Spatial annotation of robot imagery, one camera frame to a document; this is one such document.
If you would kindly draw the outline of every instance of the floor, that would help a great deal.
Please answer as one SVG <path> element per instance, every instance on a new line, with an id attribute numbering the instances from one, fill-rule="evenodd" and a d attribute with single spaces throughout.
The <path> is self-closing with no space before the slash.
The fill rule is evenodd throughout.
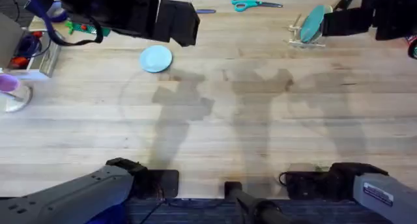
<path id="1" fill-rule="evenodd" d="M 17 0 L 22 7 L 26 0 Z M 11 0 L 0 0 L 0 12 L 11 18 L 16 17 L 16 7 Z M 33 16 L 21 9 L 18 23 L 28 26 Z M 201 206 L 211 201 L 186 201 L 187 205 Z M 324 201 L 299 202 L 275 201 L 283 213 L 291 218 L 308 219 L 312 223 L 389 223 L 380 215 L 352 202 L 330 203 Z M 132 223 L 140 223 L 143 217 L 156 204 L 155 201 L 131 200 L 126 208 Z M 181 209 L 162 205 L 148 219 L 147 223 L 237 223 L 238 216 L 233 203 L 211 210 Z"/>

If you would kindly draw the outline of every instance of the small blue plate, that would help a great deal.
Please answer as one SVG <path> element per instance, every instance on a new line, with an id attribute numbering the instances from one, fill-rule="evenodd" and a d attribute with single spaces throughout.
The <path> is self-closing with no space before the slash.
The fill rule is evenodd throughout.
<path id="1" fill-rule="evenodd" d="M 151 73 L 162 72 L 169 67 L 172 62 L 171 51 L 161 45 L 150 46 L 145 49 L 140 57 L 139 63 L 142 68 Z"/>
<path id="2" fill-rule="evenodd" d="M 314 35 L 320 29 L 320 25 L 323 21 L 325 13 L 326 6 L 324 5 L 319 5 L 310 12 L 310 14 L 308 15 L 301 27 L 301 42 L 309 42 L 314 37 Z"/>

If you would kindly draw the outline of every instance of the white label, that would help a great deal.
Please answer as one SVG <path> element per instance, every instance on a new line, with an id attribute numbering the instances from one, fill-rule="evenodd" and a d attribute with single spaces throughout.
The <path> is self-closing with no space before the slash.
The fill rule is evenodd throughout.
<path id="1" fill-rule="evenodd" d="M 388 206 L 392 206 L 394 203 L 393 195 L 367 182 L 364 183 L 364 193 L 372 196 L 373 198 Z"/>

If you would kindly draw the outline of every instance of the purple cup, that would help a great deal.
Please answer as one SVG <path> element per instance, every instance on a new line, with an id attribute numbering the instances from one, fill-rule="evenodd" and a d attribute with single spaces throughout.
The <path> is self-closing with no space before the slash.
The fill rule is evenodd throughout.
<path id="1" fill-rule="evenodd" d="M 10 92 L 19 87 L 19 79 L 8 74 L 0 74 L 0 91 Z"/>

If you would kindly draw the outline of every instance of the blue scissors handle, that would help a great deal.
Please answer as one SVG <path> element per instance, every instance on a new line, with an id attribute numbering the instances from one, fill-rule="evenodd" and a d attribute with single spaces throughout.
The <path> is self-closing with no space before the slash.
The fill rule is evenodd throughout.
<path id="1" fill-rule="evenodd" d="M 257 0 L 231 0 L 237 12 L 243 12 L 247 8 L 256 7 L 262 4 Z"/>

